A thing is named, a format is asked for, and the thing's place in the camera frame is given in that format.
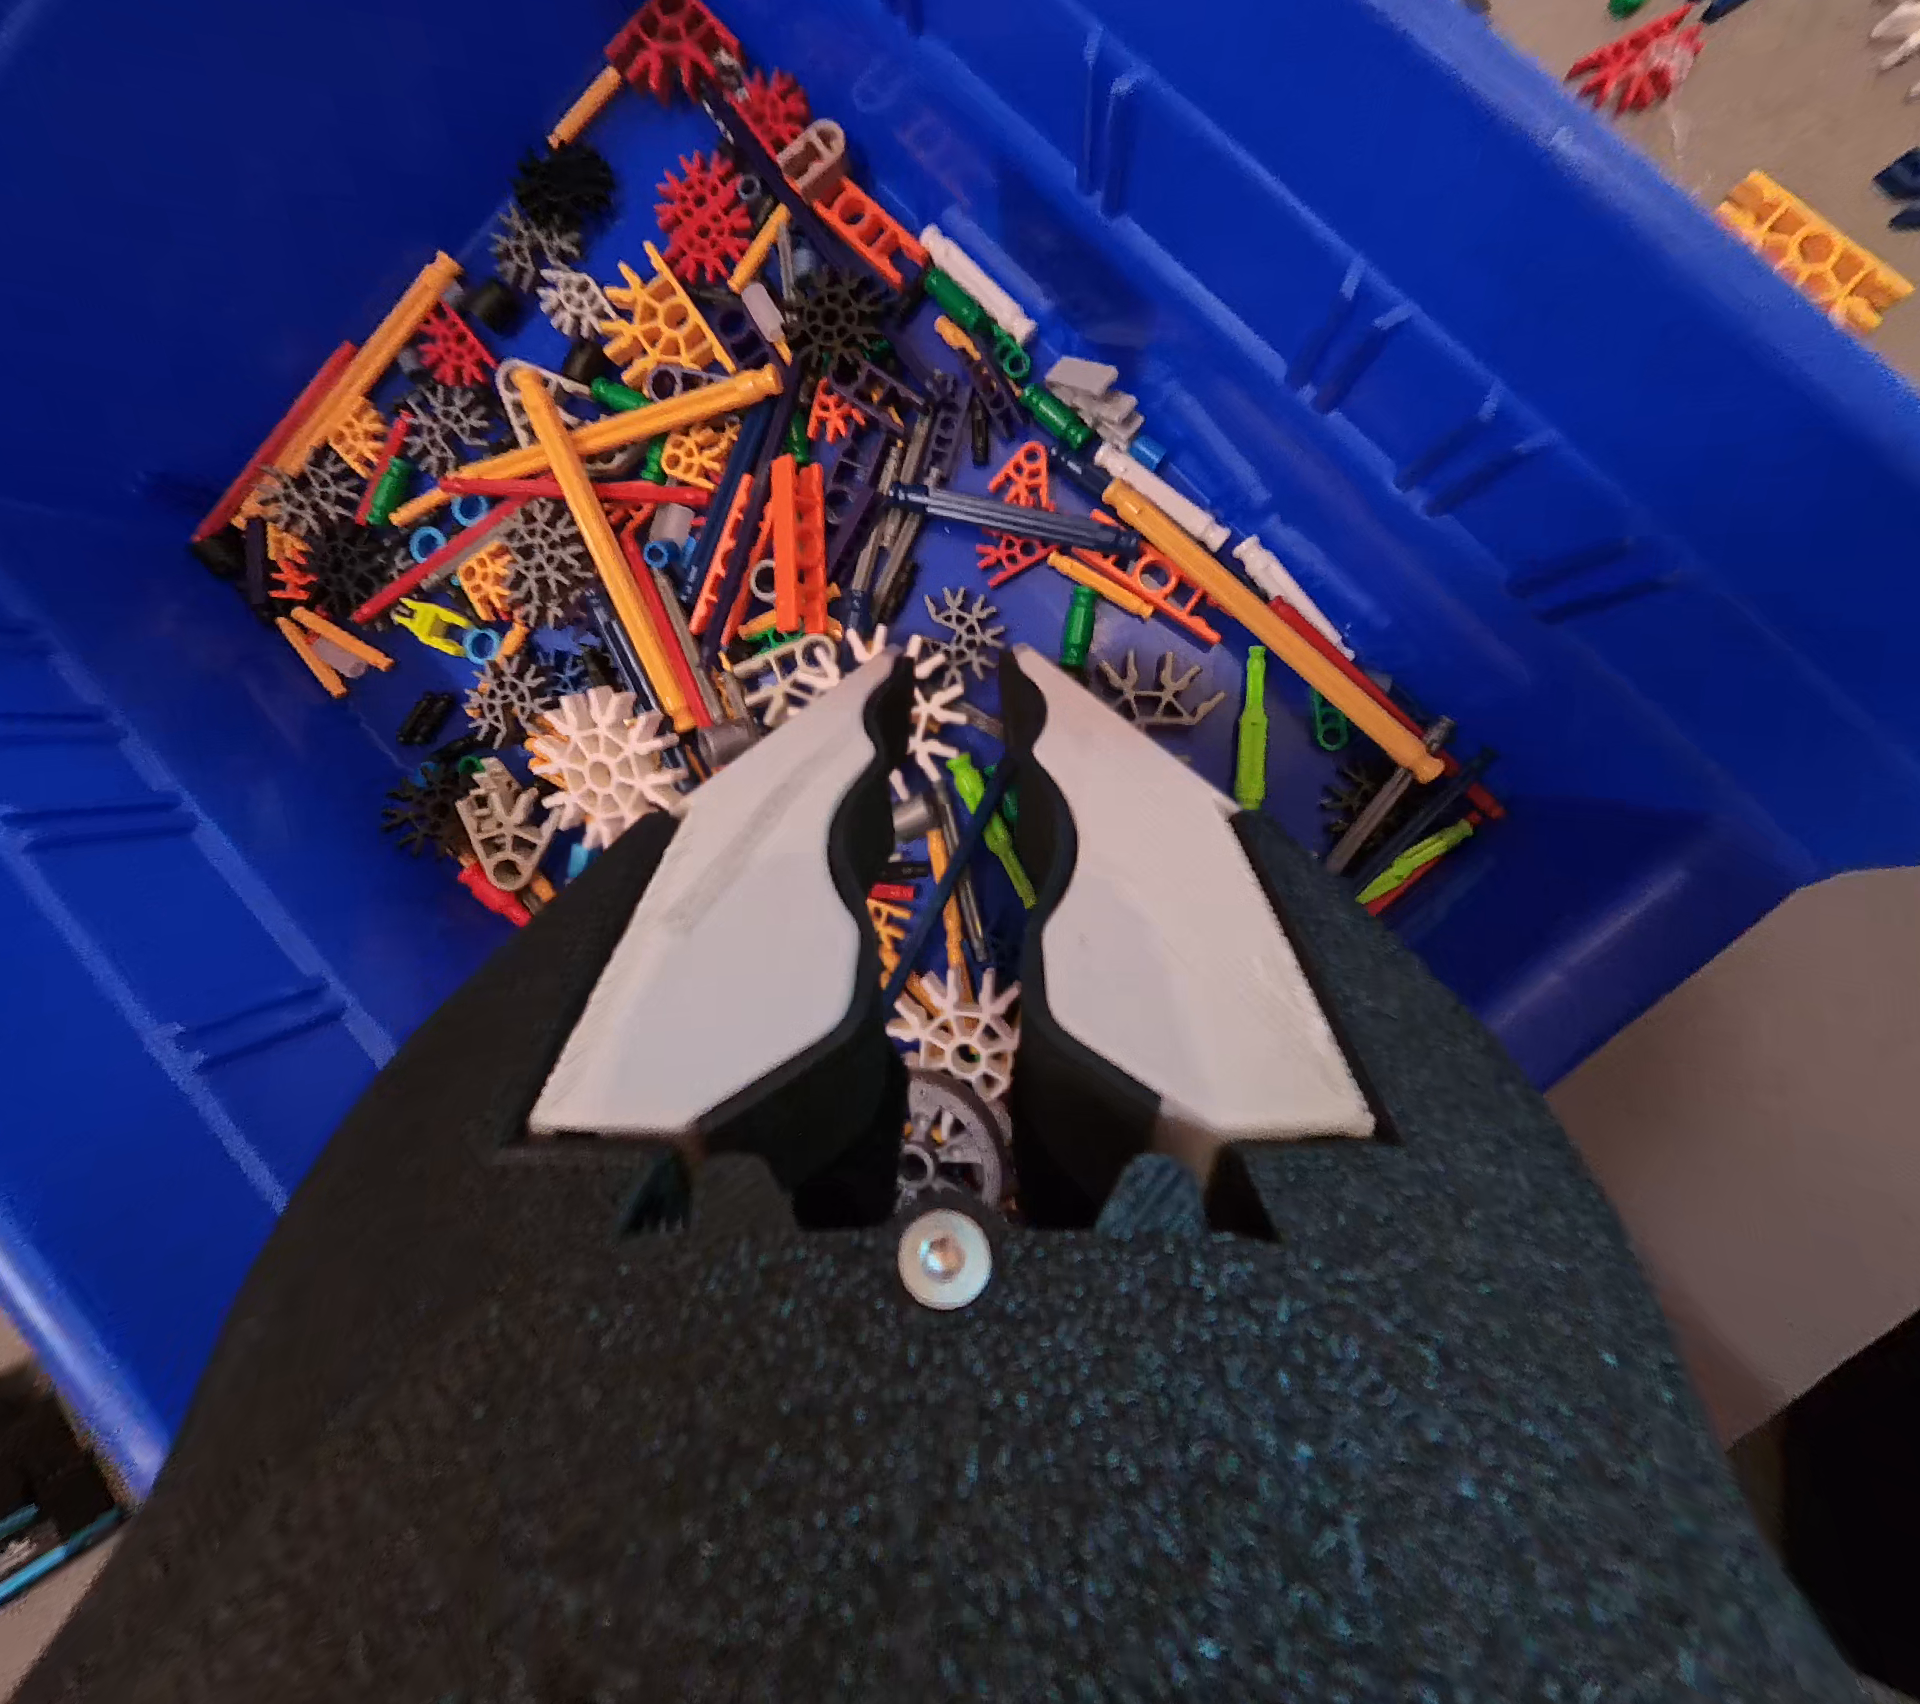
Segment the blue tagged plastic bin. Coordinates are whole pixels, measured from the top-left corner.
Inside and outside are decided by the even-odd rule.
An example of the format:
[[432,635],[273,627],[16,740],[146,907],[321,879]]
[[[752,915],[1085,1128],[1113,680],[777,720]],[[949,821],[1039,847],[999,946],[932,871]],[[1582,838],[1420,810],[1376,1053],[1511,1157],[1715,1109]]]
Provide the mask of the blue tagged plastic bin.
[[[151,1491],[286,1192],[512,929],[198,524],[644,0],[2,0],[2,1307]],[[706,0],[1115,354],[1511,821],[1387,922],[1539,1086],[1917,859],[1917,393],[1462,0]]]

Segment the pile of construction toy pieces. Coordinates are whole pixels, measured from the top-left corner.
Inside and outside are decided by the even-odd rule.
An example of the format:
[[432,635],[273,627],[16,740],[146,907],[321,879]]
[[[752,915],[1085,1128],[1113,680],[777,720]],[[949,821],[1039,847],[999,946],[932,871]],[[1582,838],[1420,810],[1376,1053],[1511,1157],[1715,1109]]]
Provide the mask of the pile of construction toy pieces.
[[472,683],[427,688],[419,756],[383,817],[527,922],[570,871],[774,733],[902,635],[916,660],[904,867],[876,879],[883,972],[945,879],[995,766],[986,683],[1012,635],[995,586],[1054,574],[1061,662],[1137,731],[1212,722],[1240,692],[1231,802],[1268,796],[1279,660],[1162,541],[1044,534],[1069,471],[1085,518],[1151,498],[1297,649],[1315,680],[1327,852],[1382,915],[1502,819],[1491,752],[1369,676],[1260,538],[1158,474],[1137,396],[1039,324],[940,227],[886,212],[798,75],[756,68],[702,0],[648,0],[519,164],[472,284],[437,259],[368,347],[344,344],[202,522],[198,556],[247,586],[333,698],[411,631]]

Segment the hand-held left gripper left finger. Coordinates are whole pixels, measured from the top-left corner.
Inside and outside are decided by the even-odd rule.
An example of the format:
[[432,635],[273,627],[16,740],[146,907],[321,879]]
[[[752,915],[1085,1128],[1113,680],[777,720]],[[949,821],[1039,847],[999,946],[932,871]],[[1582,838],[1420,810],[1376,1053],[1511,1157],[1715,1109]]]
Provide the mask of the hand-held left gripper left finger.
[[906,1072],[869,898],[913,700],[913,662],[876,649],[685,800],[532,1137],[756,1157],[805,1228],[894,1214]]

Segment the small red snowflake connector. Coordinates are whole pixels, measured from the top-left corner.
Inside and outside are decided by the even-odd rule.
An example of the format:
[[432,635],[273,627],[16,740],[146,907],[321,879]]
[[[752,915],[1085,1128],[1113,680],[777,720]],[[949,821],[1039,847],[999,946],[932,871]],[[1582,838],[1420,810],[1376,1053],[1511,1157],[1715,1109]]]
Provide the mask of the small red snowflake connector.
[[1573,92],[1615,113],[1645,111],[1674,94],[1690,75],[1707,25],[1681,4],[1662,19],[1626,33],[1565,71]]

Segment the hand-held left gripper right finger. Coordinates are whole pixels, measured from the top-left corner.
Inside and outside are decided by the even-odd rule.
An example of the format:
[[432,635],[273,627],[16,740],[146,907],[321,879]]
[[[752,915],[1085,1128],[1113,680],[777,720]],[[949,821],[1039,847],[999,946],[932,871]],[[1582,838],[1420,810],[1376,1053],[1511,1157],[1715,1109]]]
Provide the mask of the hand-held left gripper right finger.
[[1210,1195],[1249,1147],[1376,1142],[1242,810],[1039,646],[1002,655],[998,698],[1036,893],[1012,1086],[1024,1219],[1093,1228],[1154,1154]]

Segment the yellow half-circle connector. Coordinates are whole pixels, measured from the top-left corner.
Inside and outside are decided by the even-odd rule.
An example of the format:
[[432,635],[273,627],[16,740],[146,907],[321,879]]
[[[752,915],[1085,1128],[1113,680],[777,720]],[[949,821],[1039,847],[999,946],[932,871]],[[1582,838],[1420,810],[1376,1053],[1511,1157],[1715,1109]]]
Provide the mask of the yellow half-circle connector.
[[1902,270],[1768,171],[1756,169],[1734,183],[1715,203],[1715,219],[1851,336],[1872,336],[1916,294],[1916,284]]

